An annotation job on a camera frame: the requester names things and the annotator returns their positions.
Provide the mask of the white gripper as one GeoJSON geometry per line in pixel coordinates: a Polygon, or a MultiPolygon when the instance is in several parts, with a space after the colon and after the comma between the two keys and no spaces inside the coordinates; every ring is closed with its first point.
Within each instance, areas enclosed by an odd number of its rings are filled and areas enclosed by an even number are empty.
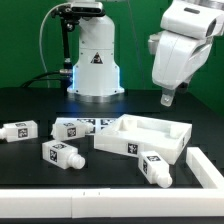
{"type": "Polygon", "coordinates": [[[162,87],[161,104],[172,105],[175,89],[190,77],[209,56],[209,42],[169,31],[153,34],[148,40],[149,51],[155,56],[152,81],[162,87]]]}

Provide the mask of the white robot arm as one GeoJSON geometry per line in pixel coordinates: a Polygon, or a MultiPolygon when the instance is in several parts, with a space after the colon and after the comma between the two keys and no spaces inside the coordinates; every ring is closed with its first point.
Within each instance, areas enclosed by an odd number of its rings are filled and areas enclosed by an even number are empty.
{"type": "MultiPolygon", "coordinates": [[[[84,101],[102,102],[124,92],[114,62],[113,21],[102,3],[115,0],[70,0],[80,22],[79,59],[68,92],[84,101]]],[[[155,56],[152,81],[162,88],[161,104],[169,107],[175,92],[188,87],[205,64],[213,39],[224,34],[224,0],[173,0],[164,12],[162,31],[149,37],[155,56]]]]}

